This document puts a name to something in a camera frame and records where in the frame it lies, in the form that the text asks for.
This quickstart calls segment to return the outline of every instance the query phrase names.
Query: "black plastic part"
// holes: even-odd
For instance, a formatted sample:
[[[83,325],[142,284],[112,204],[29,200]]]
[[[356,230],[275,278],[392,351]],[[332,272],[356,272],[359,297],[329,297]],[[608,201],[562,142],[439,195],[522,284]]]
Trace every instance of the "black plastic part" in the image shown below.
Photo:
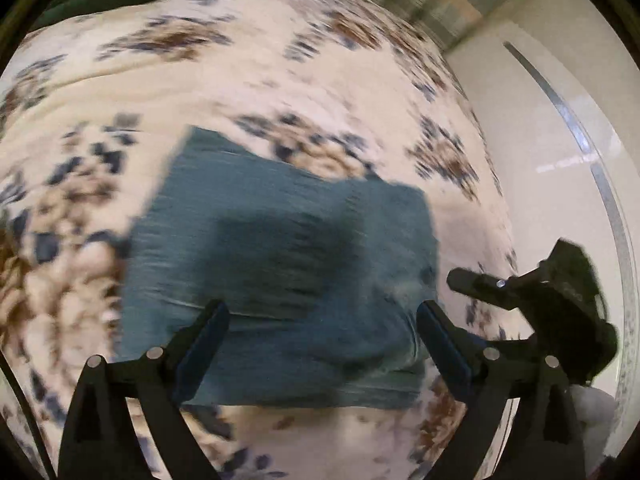
[[[547,260],[500,280],[454,269],[452,290],[507,310],[535,330],[520,341],[484,341],[456,328],[433,301],[417,329],[456,400],[468,411],[426,480],[472,480],[500,424],[506,401],[520,402],[494,480],[584,480],[584,448],[569,384],[588,384],[613,358],[615,329],[588,258],[559,240]],[[492,346],[489,352],[483,351]],[[554,358],[547,363],[546,358]]]
[[[0,416],[0,468],[2,477],[11,480],[44,480],[31,464],[14,434]]]
[[[590,383],[618,350],[616,330],[603,319],[606,305],[591,264],[580,247],[565,240],[558,240],[549,258],[523,276],[500,280],[454,269],[447,285],[485,303],[519,308],[536,333],[540,352],[557,357],[571,383]]]
[[[55,469],[53,469],[53,465],[51,463],[49,453],[47,453],[47,448],[44,444],[44,439],[42,438],[42,434],[40,433],[40,428],[38,427],[38,423],[36,422],[35,417],[33,416],[33,412],[31,411],[31,406],[27,401],[27,398],[24,396],[24,392],[22,391],[20,384],[18,384],[18,381],[15,378],[14,372],[11,370],[9,363],[6,361],[6,359],[4,358],[4,354],[2,354],[1,351],[0,351],[0,370],[4,374],[4,377],[7,383],[9,383],[9,386],[14,391],[15,398],[18,400],[18,404],[20,405],[20,408],[24,413],[24,418],[27,421],[27,426],[29,428],[31,436],[33,437],[33,441],[36,445],[36,450],[40,455],[40,460],[42,462],[42,465],[44,466],[45,473],[49,477],[49,480],[56,480],[56,471]],[[9,450],[15,449],[15,447],[12,444],[12,441],[15,442],[15,439],[10,431],[9,431],[9,435],[0,434],[0,437],[1,437],[1,440],[5,443],[5,446],[8,446],[8,448],[6,449],[9,449]],[[28,471],[28,468],[24,465],[24,462],[21,456],[16,457],[15,465],[16,467],[20,468],[20,470],[24,471],[24,473],[27,475],[31,475],[35,473],[37,475],[36,478],[42,478],[42,476],[33,467],[32,467],[33,469],[32,472]]]
[[[175,402],[195,393],[228,329],[229,312],[210,302],[163,351],[93,367],[87,363],[71,400],[60,446],[61,480],[151,480],[127,409],[140,400],[158,452],[174,480],[220,480],[196,443]]]

